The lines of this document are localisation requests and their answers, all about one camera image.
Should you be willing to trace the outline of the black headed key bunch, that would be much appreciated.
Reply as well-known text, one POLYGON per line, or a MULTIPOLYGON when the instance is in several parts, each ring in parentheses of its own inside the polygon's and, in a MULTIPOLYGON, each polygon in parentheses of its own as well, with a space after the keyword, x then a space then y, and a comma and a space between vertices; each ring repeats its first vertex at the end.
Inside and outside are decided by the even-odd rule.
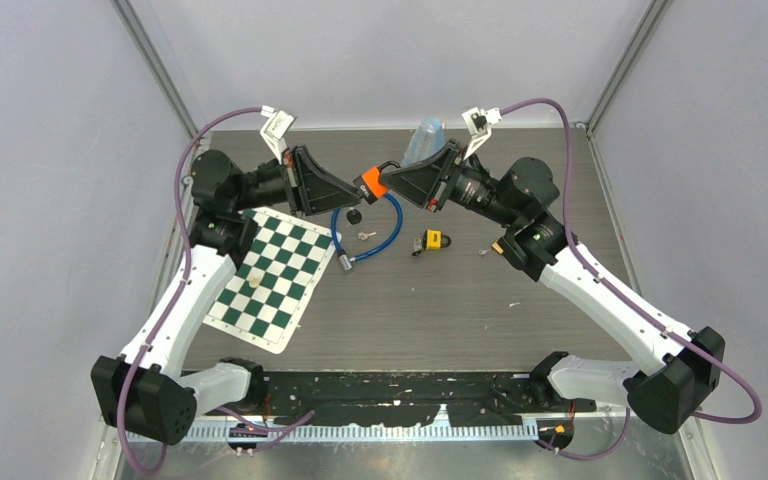
POLYGON ((347 222, 352 227, 357 227, 363 220, 362 213, 356 208, 349 208, 345 213, 347 222))

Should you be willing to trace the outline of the orange black padlock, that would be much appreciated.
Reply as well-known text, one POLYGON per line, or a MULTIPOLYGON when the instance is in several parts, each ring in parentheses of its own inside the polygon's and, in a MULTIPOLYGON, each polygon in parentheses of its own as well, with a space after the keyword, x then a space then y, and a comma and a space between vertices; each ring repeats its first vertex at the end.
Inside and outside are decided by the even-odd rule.
POLYGON ((380 181, 381 174, 387 168, 399 169, 401 164, 395 161, 386 161, 378 166, 373 166, 353 180, 360 197, 367 203, 373 204, 389 192, 389 188, 380 181))

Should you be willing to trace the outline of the yellow padlock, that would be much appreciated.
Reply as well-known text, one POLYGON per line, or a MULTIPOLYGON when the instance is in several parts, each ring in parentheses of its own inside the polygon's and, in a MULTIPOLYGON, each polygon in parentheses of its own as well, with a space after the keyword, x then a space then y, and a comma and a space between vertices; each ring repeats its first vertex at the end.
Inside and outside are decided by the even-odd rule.
POLYGON ((422 237, 424 250, 441 250, 448 248, 451 244, 451 237, 441 230, 428 229, 422 237))

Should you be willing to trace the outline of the yellow padlock key bunch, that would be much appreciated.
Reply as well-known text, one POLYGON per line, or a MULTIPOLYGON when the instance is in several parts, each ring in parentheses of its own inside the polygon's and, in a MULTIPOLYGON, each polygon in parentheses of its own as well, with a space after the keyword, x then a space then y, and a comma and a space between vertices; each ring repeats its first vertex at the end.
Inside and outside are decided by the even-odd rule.
POLYGON ((421 238, 415 238, 413 242, 413 251, 411 255, 413 257, 419 256, 424 251, 424 243, 421 238))

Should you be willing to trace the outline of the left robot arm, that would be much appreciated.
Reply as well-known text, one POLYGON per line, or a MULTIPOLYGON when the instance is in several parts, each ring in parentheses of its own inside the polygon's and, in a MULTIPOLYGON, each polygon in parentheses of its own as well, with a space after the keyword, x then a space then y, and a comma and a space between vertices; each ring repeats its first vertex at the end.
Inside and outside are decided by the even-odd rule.
POLYGON ((263 369, 251 361, 224 358, 203 371, 183 371, 205 316, 252 249, 260 224, 244 210, 286 203, 294 213, 314 215, 361 201, 354 185, 324 170, 304 146, 249 172, 225 153, 207 150, 189 175, 198 213, 184 230, 184 257, 173 281, 122 352, 99 357, 91 369, 105 423, 168 446, 201 415, 230 405, 253 414, 265 405, 263 369))

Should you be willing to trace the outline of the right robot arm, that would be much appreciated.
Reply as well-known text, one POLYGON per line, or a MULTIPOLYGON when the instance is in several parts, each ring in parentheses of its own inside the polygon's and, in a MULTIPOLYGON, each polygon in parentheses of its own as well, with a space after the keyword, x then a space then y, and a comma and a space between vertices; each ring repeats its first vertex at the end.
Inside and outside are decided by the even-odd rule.
POLYGON ((380 183, 429 211, 447 202, 505 229, 495 250, 516 270, 559 293, 608 333, 627 362, 553 352, 531 372, 534 403, 556 410, 587 399, 628 407, 649 427, 674 434, 716 389, 723 337, 710 327, 693 331, 645 302, 548 210, 560 191, 550 167, 533 157, 516 160, 499 179, 477 156, 465 158, 448 141, 431 157, 382 173, 380 183))

